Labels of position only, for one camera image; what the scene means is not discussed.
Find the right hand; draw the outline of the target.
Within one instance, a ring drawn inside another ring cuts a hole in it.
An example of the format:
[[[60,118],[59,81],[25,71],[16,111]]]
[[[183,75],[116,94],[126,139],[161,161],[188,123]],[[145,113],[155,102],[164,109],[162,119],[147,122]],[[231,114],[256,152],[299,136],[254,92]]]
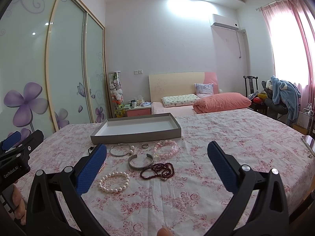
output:
[[[173,233],[165,227],[162,227],[158,230],[157,236],[173,236]]]

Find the left hand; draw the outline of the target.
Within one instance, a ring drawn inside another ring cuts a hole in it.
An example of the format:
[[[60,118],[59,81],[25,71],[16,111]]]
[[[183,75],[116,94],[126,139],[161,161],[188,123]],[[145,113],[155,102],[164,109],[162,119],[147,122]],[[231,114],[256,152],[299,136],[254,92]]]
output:
[[[16,185],[13,185],[12,201],[16,209],[14,211],[14,218],[20,220],[21,225],[26,224],[26,206],[22,195]]]

